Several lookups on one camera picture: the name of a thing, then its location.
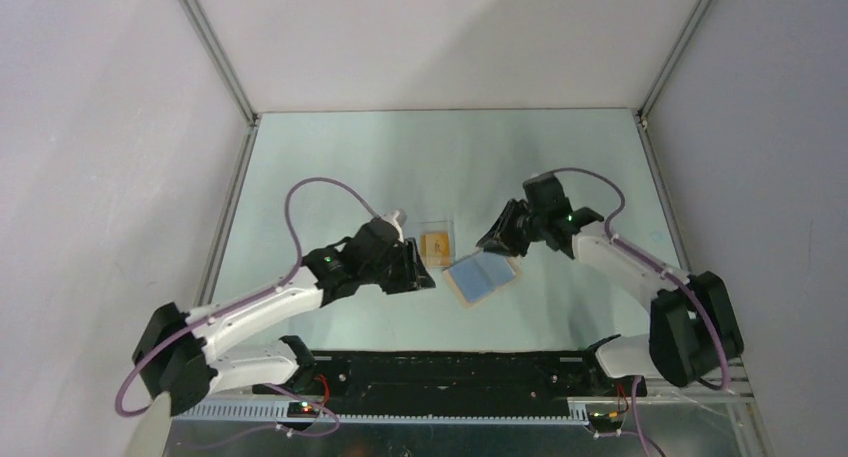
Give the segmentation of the clear plastic card box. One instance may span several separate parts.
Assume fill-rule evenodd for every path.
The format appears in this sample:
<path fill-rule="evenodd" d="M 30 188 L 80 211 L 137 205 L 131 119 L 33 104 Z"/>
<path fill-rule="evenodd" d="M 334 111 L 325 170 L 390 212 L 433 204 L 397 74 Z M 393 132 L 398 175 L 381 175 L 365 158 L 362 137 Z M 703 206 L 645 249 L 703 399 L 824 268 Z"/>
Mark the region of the clear plastic card box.
<path fill-rule="evenodd" d="M 451 220 L 419 224 L 419 249 L 429 269 L 449 267 L 455 259 L 455 238 Z"/>

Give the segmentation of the tan leather card holder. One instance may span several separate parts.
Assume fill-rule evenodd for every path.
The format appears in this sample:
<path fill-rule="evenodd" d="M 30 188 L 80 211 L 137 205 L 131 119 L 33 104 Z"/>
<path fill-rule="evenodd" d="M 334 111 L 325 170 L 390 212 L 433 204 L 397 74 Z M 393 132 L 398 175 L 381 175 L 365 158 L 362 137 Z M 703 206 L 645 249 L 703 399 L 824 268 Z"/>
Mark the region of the tan leather card holder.
<path fill-rule="evenodd" d="M 442 271 L 445 284 L 465 307 L 473 307 L 515 282 L 522 271 L 512 257 L 476 249 Z"/>

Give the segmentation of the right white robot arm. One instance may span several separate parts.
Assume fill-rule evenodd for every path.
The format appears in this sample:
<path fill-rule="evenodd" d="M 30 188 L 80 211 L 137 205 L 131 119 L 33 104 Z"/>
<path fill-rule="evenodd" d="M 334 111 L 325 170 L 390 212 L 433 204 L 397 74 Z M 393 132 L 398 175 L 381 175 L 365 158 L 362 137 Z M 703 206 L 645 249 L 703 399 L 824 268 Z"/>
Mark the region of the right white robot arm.
<path fill-rule="evenodd" d="M 610 179 L 602 181 L 619 203 L 602 216 L 573 207 L 558 173 L 524 181 L 524 198 L 509 200 L 476 246 L 524 257 L 532 244 L 543 243 L 602 273 L 647 312 L 647 333 L 610 337 L 588 348 L 590 361 L 581 369 L 585 388 L 606 395 L 631 377 L 729 390 L 730 362 L 743 353 L 744 341 L 724 281 L 711 271 L 693 274 L 664 262 L 617 232 L 612 222 L 626 201 Z"/>

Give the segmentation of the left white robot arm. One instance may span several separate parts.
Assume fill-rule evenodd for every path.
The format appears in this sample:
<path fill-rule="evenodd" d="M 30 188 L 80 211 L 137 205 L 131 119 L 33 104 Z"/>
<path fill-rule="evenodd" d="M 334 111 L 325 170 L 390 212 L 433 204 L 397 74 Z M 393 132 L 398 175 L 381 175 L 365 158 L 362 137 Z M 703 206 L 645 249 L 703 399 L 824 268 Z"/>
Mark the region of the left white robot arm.
<path fill-rule="evenodd" d="M 168 303 L 156 309 L 132 354 L 151 398 L 167 394 L 178 416 L 207 396 L 246 387 L 304 393 L 316 381 L 316 359 L 301 338 L 264 345 L 247 339 L 289 318 L 353 296 L 363 286 L 386 295 L 429 290 L 435 281 L 415 239 L 396 217 L 377 217 L 352 237 L 301 257 L 280 282 L 240 304 L 189 311 Z"/>

